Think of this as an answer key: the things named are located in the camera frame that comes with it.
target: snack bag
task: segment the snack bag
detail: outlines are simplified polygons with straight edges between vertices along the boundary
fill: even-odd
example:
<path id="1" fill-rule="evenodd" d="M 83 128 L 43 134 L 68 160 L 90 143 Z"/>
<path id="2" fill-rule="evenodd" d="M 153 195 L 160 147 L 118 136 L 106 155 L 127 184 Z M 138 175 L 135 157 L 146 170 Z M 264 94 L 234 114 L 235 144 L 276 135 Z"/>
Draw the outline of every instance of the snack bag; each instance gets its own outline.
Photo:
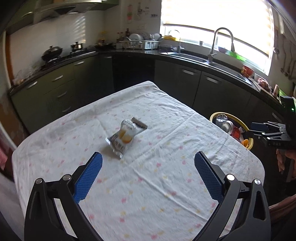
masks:
<path id="1" fill-rule="evenodd" d="M 120 130 L 111 137 L 106 138 L 106 141 L 113 152 L 122 158 L 125 151 L 131 145 L 133 137 L 146 129 L 147 125 L 133 117 L 131 120 L 123 120 Z"/>

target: window blind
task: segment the window blind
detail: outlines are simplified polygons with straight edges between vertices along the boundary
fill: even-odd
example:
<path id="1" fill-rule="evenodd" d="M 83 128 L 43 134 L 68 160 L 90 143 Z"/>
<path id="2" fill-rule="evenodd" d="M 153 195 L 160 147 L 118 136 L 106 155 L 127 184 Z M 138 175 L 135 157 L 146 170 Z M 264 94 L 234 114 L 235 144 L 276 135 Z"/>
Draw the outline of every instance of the window blind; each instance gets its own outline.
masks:
<path id="1" fill-rule="evenodd" d="M 265 0 L 163 0 L 162 22 L 212 31 L 225 27 L 266 54 L 274 43 L 272 11 Z"/>

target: black countertop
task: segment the black countertop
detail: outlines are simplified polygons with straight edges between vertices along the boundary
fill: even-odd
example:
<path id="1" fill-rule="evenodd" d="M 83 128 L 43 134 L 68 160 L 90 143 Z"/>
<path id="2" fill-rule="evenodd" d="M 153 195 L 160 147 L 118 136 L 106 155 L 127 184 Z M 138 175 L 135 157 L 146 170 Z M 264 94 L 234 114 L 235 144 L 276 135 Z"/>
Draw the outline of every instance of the black countertop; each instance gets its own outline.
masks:
<path id="1" fill-rule="evenodd" d="M 96 52 L 90 52 L 90 53 L 85 53 L 79 56 L 75 56 L 73 58 L 69 58 L 63 62 L 60 62 L 56 65 L 53 65 L 50 68 L 47 68 L 46 70 L 41 70 L 38 71 L 37 73 L 33 74 L 32 76 L 30 76 L 29 78 L 27 78 L 23 83 L 21 83 L 19 86 L 13 86 L 11 87 L 11 89 L 9 90 L 9 95 L 12 96 L 14 94 L 16 94 L 19 90 L 23 89 L 25 86 L 29 85 L 30 83 L 32 83 L 34 80 L 36 80 L 37 78 L 40 78 L 41 76 L 57 69 L 60 68 L 64 65 L 70 64 L 72 62 L 87 58 L 87 57 L 91 57 L 91 56 L 96 56 L 96 55 L 118 55 L 118 54 L 124 54 L 124 55 L 128 55 L 128 56 L 138 56 L 138 57 L 145 57 L 145 58 L 153 58 L 156 60 L 162 60 L 162 61 L 166 61 L 166 62 L 171 62 L 171 63 L 175 63 L 175 64 L 179 64 L 179 65 L 183 65 L 183 66 L 187 66 L 193 69 L 198 68 L 198 70 L 200 71 L 205 71 L 209 74 L 213 74 L 217 77 L 220 77 L 224 80 L 227 80 L 235 85 L 237 85 L 238 87 L 243 88 L 244 90 L 250 92 L 252 95 L 256 96 L 257 98 L 261 99 L 262 101 L 264 101 L 266 104 L 268 104 L 270 107 L 272 107 L 275 111 L 277 111 L 279 114 L 283 115 L 283 108 L 281 106 L 281 104 L 279 102 L 275 102 L 274 100 L 270 99 L 269 97 L 262 95 L 258 89 L 254 86 L 254 84 L 252 83 L 252 85 L 249 85 L 247 83 L 244 83 L 243 81 L 239 80 L 238 78 L 235 78 L 234 76 L 227 74 L 223 71 L 218 70 L 217 68 L 211 67 L 207 64 L 203 64 L 200 62 L 196 62 L 196 61 L 191 61 L 191 60 L 187 60 L 187 59 L 181 59 L 178 57 L 174 57 L 174 56 L 169 56 L 169 55 L 165 55 L 165 54 L 160 54 L 161 52 L 165 52 L 165 51 L 161 51 L 161 50 L 105 50 L 105 51 L 96 51 Z M 191 55 L 195 55 L 197 57 L 201 57 L 201 58 L 207 58 L 206 56 L 203 55 L 199 55 L 196 53 L 191 53 L 191 52 L 187 52 L 187 54 L 191 54 Z M 239 69 L 237 69 L 236 67 L 230 66 L 228 64 L 225 64 L 221 61 L 216 61 L 219 64 L 225 65 L 228 68 L 231 68 L 237 72 L 239 72 Z"/>

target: faucet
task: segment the faucet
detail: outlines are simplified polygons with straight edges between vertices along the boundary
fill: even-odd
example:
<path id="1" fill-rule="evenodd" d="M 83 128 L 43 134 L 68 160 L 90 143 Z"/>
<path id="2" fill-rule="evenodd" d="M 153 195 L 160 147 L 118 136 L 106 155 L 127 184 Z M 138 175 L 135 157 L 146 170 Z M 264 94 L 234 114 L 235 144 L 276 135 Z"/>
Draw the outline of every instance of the faucet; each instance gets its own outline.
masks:
<path id="1" fill-rule="evenodd" d="M 230 33 L 230 37 L 231 37 L 231 51 L 234 52 L 234 45 L 233 45 L 234 37 L 233 37 L 232 32 L 231 32 L 229 29 L 227 29 L 227 28 L 223 28 L 223 27 L 222 27 L 222 28 L 218 28 L 218 29 L 214 32 L 213 45 L 212 45 L 212 48 L 211 48 L 211 51 L 210 51 L 209 55 L 207 56 L 207 59 L 208 59 L 209 62 L 213 62 L 213 56 L 214 56 L 215 54 L 217 54 L 217 53 L 214 53 L 214 46 L 215 46 L 215 41 L 216 41 L 216 35 L 217 35 L 217 33 L 219 32 L 219 30 L 221 30 L 221 29 L 224 29 L 224 30 L 226 30 L 226 31 L 228 31 L 228 32 Z"/>
<path id="2" fill-rule="evenodd" d="M 179 46 L 177 47 L 177 53 L 181 53 L 181 50 L 184 50 L 185 48 L 182 48 L 181 47 L 181 34 L 180 34 L 180 32 L 178 31 L 178 30 L 173 30 L 173 31 L 177 31 L 178 33 L 179 33 L 179 36 L 180 36 L 180 38 L 179 38 Z"/>

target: blue gripper pad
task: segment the blue gripper pad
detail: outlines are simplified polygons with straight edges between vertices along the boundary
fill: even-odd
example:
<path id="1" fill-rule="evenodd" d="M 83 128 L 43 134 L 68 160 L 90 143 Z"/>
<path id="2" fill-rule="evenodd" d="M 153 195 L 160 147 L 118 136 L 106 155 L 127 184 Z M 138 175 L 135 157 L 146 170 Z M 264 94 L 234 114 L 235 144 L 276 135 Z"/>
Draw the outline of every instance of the blue gripper pad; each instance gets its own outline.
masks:
<path id="1" fill-rule="evenodd" d="M 194 165 L 200 174 L 207 190 L 209 191 L 212 199 L 217 200 L 219 203 L 223 199 L 222 190 L 223 184 L 219 178 L 215 175 L 213 170 L 209 167 L 209 164 L 204 157 L 197 152 L 194 157 Z"/>
<path id="2" fill-rule="evenodd" d="M 96 176 L 103 165 L 103 157 L 97 153 L 87 165 L 74 187 L 74 200 L 78 204 L 80 200 L 86 198 Z"/>

